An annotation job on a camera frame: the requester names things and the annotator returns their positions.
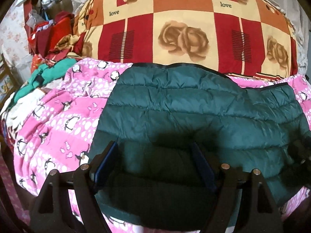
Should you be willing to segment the red clothes pile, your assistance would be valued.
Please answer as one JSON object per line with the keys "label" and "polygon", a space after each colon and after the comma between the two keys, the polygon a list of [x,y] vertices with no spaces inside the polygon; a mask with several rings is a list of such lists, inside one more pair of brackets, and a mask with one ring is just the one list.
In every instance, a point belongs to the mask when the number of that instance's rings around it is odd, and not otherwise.
{"label": "red clothes pile", "polygon": [[28,37],[31,51],[46,62],[55,63],[70,55],[83,55],[83,35],[74,35],[72,13],[61,11],[50,21],[35,25]]}

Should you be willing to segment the teal green garment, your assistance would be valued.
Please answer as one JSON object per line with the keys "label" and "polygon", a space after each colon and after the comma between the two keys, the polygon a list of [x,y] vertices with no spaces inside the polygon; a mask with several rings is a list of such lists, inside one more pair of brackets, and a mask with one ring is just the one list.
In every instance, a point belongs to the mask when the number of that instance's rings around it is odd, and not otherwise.
{"label": "teal green garment", "polygon": [[10,101],[9,107],[13,107],[20,98],[31,93],[36,88],[45,86],[53,80],[64,77],[67,70],[76,64],[76,62],[76,59],[65,58],[55,63],[52,67],[49,67],[47,64],[40,65],[39,68],[32,73],[25,86],[16,91],[14,97]]}

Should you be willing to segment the red cream rose bedspread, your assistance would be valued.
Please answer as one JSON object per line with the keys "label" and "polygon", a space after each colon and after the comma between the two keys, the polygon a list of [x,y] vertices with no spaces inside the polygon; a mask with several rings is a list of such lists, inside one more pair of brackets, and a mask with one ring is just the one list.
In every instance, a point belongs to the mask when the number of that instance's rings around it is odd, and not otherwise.
{"label": "red cream rose bedspread", "polygon": [[104,61],[270,79],[298,70],[294,29],[265,0],[87,0],[73,32],[87,57]]}

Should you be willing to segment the teal quilted puffer jacket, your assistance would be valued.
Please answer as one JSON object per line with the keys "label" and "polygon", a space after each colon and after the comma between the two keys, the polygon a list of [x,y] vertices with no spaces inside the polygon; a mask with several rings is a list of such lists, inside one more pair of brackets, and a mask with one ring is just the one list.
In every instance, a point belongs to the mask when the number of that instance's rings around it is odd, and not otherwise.
{"label": "teal quilted puffer jacket", "polygon": [[214,169],[258,168],[281,206],[309,182],[288,153],[309,137],[287,83],[242,88],[198,65],[134,64],[117,80],[89,151],[93,158],[118,144],[96,201],[105,215],[128,223],[202,229],[216,202],[206,161]]}

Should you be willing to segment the pink penguin print blanket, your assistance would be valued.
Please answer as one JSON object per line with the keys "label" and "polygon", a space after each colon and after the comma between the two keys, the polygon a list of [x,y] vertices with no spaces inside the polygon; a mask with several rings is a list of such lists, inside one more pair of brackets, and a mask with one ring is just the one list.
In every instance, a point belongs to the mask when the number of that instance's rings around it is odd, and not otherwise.
{"label": "pink penguin print blanket", "polygon": [[[32,94],[22,98],[22,104],[14,107],[23,123],[13,148],[20,187],[36,196],[51,170],[72,171],[94,158],[89,157],[89,151],[100,115],[117,80],[133,65],[85,58],[67,70],[59,86],[41,99],[34,99]],[[242,88],[287,83],[294,90],[310,129],[310,83],[302,75],[276,82],[226,77]]]}

